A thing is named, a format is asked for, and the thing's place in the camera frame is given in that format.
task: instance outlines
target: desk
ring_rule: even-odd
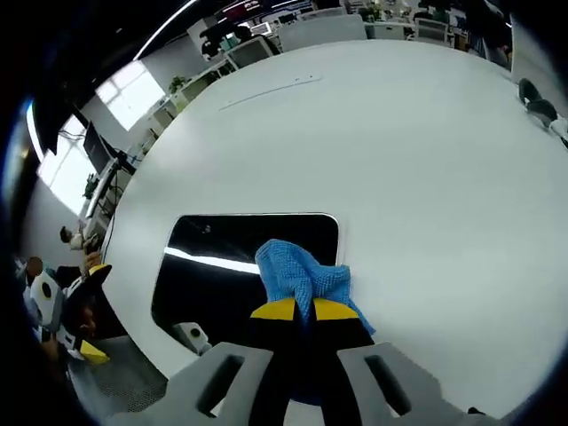
[[[375,339],[461,409],[506,414],[568,331],[568,155],[509,78],[460,51],[366,40],[284,53],[209,86],[114,216],[104,290],[137,347],[167,377],[195,359],[150,313],[179,216],[326,212]]]

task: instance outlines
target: rectangular hole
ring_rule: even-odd
[[[219,404],[225,398],[243,362],[244,358],[235,356],[227,357],[223,361],[197,403],[197,409],[201,413],[209,417],[217,417]]]
[[[398,384],[396,377],[381,357],[374,355],[365,358],[365,362],[369,366],[371,373],[373,373],[376,382],[379,384],[390,408],[399,416],[410,413],[410,401],[400,387],[400,384]]]

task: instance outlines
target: blue towel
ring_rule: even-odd
[[[346,304],[361,319],[370,335],[375,329],[349,298],[349,267],[323,266],[303,248],[291,242],[269,240],[255,256],[269,302],[294,297],[304,323],[310,315],[313,298]]]

